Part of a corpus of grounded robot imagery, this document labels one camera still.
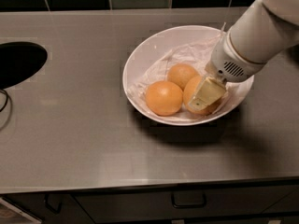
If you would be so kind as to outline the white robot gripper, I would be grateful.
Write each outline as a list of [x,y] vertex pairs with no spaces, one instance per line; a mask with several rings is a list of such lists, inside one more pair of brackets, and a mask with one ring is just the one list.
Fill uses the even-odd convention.
[[237,52],[231,32],[222,34],[205,67],[212,77],[202,77],[188,105],[195,110],[205,109],[226,93],[226,87],[221,82],[244,82],[263,67],[264,63],[248,61]]

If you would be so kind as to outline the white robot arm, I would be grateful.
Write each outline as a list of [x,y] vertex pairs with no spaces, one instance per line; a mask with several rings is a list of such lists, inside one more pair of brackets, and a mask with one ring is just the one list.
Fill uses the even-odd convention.
[[243,82],[284,49],[299,44],[299,0],[255,0],[221,36],[187,107],[198,113]]

